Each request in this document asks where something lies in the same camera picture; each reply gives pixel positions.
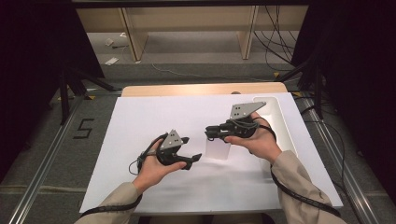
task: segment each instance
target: floor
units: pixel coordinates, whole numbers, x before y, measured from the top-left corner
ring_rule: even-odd
[[[264,41],[262,35],[269,37],[272,32],[258,32],[258,37]],[[298,32],[291,32],[294,37]],[[281,33],[288,46],[294,46],[293,36],[289,32]],[[233,32],[201,32],[201,33],[152,33],[143,58],[134,62],[125,37],[120,34],[88,34],[102,65],[106,81],[118,87],[128,85],[173,84],[173,83],[208,83],[208,82],[253,82],[271,81],[277,73],[283,74],[292,66],[276,57],[265,53],[265,49],[253,36],[251,52],[248,60],[242,60],[236,34]],[[106,40],[111,38],[114,43],[107,46]],[[279,55],[286,58],[280,46],[270,46]],[[105,62],[116,57],[119,60],[113,65]],[[289,91],[296,90],[298,77],[294,77],[285,84]],[[87,82],[90,90],[100,89]],[[92,99],[70,99],[71,105],[76,107],[70,126],[64,132],[62,143],[54,146],[53,140],[59,138],[61,106],[59,95],[55,94],[50,105],[52,107],[31,136],[31,148],[23,151],[15,160],[6,178],[0,185],[0,223],[8,223],[14,211],[23,213],[19,223],[72,223],[78,219],[78,210],[82,203],[85,190],[90,181],[92,170],[100,152],[106,127],[110,121],[112,109],[119,96],[119,92],[91,91]],[[298,98],[296,104],[301,111],[312,104],[310,98]],[[303,114],[306,126],[318,149],[319,155],[326,166],[330,177],[335,183],[341,183],[339,166],[336,164],[337,154],[332,151],[345,151],[345,178],[356,185],[356,189],[345,193],[339,190],[344,207],[340,209],[343,219],[347,223],[395,223],[396,208],[387,193],[376,180],[370,167],[363,157],[357,153],[354,142],[343,121],[332,108],[332,101],[325,96],[322,99],[324,121],[316,122],[316,114],[312,110]],[[89,138],[79,139],[84,135],[79,131],[83,120],[92,128]],[[329,134],[332,142],[326,142],[323,134]],[[25,191],[36,180],[35,174],[42,167],[41,162],[47,158],[51,148],[55,153],[49,160],[49,168],[37,185],[37,195],[28,206],[20,209],[20,201]],[[348,200],[361,193],[361,199],[367,202],[365,206],[352,204],[361,201]],[[268,214],[276,223],[286,223],[283,212],[269,211]],[[136,223],[138,217],[133,217],[131,223]]]

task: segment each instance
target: sleeve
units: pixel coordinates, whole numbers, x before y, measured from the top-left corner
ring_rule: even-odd
[[[99,206],[126,205],[136,202],[139,197],[134,184],[125,182],[111,192]],[[76,224],[128,223],[133,209],[118,212],[94,213],[80,218]]]
[[[329,197],[312,184],[308,172],[291,151],[282,152],[274,162],[272,172],[288,189],[306,198],[332,205]],[[285,211],[288,223],[345,223],[339,217],[300,202],[278,189],[280,204]]]

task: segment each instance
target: small white box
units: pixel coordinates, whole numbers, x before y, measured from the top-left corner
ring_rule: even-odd
[[[223,140],[215,138],[213,141],[206,139],[206,153],[208,158],[224,160],[228,159],[230,153],[230,143],[225,143]]]

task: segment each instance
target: forearm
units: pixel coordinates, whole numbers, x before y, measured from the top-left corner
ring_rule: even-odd
[[[136,202],[139,196],[140,193],[134,184],[122,183],[102,201],[99,207],[131,204]],[[126,211],[95,213],[82,217],[76,223],[128,223],[133,211],[134,208]]]
[[[307,171],[291,151],[282,152],[276,158],[272,171],[278,181],[291,191],[332,205],[329,197],[312,184]],[[339,217],[291,198],[280,189],[278,195],[288,223],[345,223]]]

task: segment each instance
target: white tabletop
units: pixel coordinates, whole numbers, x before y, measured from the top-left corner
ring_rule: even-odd
[[[261,161],[246,149],[232,146],[227,161],[205,156],[206,126],[224,122],[233,104],[265,97],[277,99],[285,130],[290,135],[291,143],[280,144],[288,147],[282,149],[293,150],[333,206],[342,206],[291,95],[264,93],[119,98],[80,212],[97,206],[120,183],[131,182],[134,176],[128,171],[129,164],[154,138],[172,129],[181,137],[190,138],[178,152],[180,156],[204,155],[189,171],[174,172],[148,189],[135,210],[137,215],[260,212],[280,208],[275,184],[261,168]],[[270,122],[275,119],[271,114],[264,116]]]

